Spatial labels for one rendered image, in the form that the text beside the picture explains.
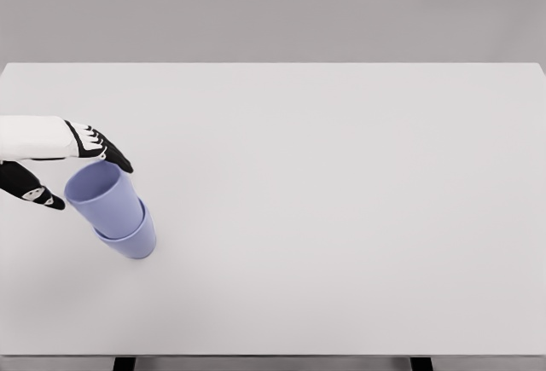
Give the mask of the lavender blue cup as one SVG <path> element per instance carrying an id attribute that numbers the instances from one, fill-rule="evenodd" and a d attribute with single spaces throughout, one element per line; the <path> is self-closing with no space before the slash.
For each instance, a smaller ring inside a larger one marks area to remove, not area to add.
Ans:
<path id="1" fill-rule="evenodd" d="M 144 212 L 128 174 L 117 165 L 98 161 L 69 178 L 68 202 L 102 235 L 120 239 L 141 224 Z"/>
<path id="2" fill-rule="evenodd" d="M 126 258 L 144 259 L 155 249 L 157 236 L 154 228 L 154 222 L 147 206 L 141 199 L 138 199 L 142 209 L 142 221 L 139 226 L 125 237 L 112 239 L 106 237 L 95 227 L 93 232 L 104 244 L 114 251 L 120 253 Z"/>

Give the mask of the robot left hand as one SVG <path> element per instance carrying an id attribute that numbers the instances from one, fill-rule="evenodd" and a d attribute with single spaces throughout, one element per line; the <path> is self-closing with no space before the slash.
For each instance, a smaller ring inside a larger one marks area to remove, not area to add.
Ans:
<path id="1" fill-rule="evenodd" d="M 100 159 L 134 171 L 99 130 L 58 116 L 0 115 L 0 190 L 17 199 L 62 211 L 66 204 L 20 162 Z"/>

